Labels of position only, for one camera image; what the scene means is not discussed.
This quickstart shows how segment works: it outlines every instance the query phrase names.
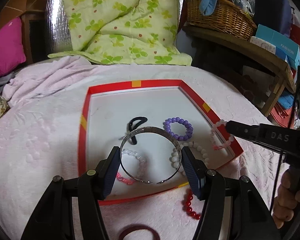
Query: bed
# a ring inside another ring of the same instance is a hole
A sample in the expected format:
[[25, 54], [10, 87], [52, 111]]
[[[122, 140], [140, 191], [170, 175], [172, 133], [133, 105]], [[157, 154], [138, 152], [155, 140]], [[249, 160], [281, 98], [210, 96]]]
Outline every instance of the bed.
[[[26, 67], [5, 87], [3, 93], [10, 98], [12, 108], [0, 119], [0, 225], [12, 240], [21, 238], [53, 176], [70, 179], [78, 175], [78, 132], [87, 88], [145, 79], [182, 79], [226, 121], [270, 124], [232, 85], [190, 66], [91, 65], [79, 56], [67, 56]], [[247, 175], [269, 206], [278, 155], [241, 139], [238, 142], [244, 153], [218, 171], [236, 179]], [[182, 210], [187, 188], [102, 206], [110, 239], [117, 239], [133, 223], [154, 228], [162, 239], [192, 239], [197, 220], [189, 219]], [[194, 208], [201, 206], [193, 201]], [[77, 239], [82, 239], [77, 206], [74, 226]], [[146, 239], [148, 234], [138, 231], [125, 239]]]

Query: purple beaded bracelet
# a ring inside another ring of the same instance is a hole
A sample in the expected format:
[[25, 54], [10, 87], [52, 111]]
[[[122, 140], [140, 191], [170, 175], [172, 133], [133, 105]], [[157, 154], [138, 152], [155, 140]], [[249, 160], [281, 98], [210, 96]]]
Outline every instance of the purple beaded bracelet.
[[[180, 124], [183, 124], [187, 128], [186, 134], [184, 136], [182, 136], [182, 135], [179, 136], [178, 134], [171, 132], [170, 123], [172, 123], [172, 122], [178, 122]], [[187, 120], [180, 119], [180, 117], [168, 118], [163, 123], [163, 125], [164, 125], [163, 127], [164, 127], [165, 131], [168, 132], [171, 136], [173, 136], [178, 141], [186, 141], [192, 137], [192, 133], [193, 133], [192, 125]]]

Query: magenta cushion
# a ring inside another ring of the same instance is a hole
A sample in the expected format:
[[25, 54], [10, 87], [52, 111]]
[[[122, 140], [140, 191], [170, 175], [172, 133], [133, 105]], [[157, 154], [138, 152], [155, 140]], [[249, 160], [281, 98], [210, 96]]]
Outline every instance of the magenta cushion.
[[0, 30], [0, 76], [4, 76], [18, 64], [26, 61], [21, 39], [21, 25], [21, 20], [17, 17]]

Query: metal bolt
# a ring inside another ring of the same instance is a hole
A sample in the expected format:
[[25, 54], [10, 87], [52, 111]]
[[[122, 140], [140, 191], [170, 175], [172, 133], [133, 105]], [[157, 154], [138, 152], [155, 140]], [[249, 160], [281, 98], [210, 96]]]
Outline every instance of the metal bolt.
[[52, 179], [54, 182], [59, 182], [61, 180], [61, 177], [59, 175], [54, 176]]
[[216, 175], [217, 173], [216, 173], [215, 170], [209, 169], [209, 170], [207, 170], [207, 174], [210, 175], [210, 176], [214, 176], [214, 175]]
[[94, 174], [96, 174], [96, 170], [88, 170], [87, 171], [88, 176], [93, 176]]
[[244, 182], [249, 182], [250, 181], [250, 179], [247, 176], [242, 176], [241, 179]]

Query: red dot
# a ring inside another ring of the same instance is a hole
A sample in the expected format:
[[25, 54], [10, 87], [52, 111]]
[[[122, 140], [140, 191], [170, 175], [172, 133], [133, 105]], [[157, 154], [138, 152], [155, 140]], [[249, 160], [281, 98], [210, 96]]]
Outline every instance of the red dot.
[[191, 208], [191, 207], [187, 207], [187, 208], [186, 208], [186, 212], [187, 212], [188, 214], [190, 214], [190, 213], [192, 212], [192, 208]]
[[190, 216], [190, 217], [193, 217], [193, 218], [194, 218], [196, 215], [197, 215], [197, 213], [194, 212], [194, 211], [192, 211], [192, 212], [189, 214], [189, 216]]

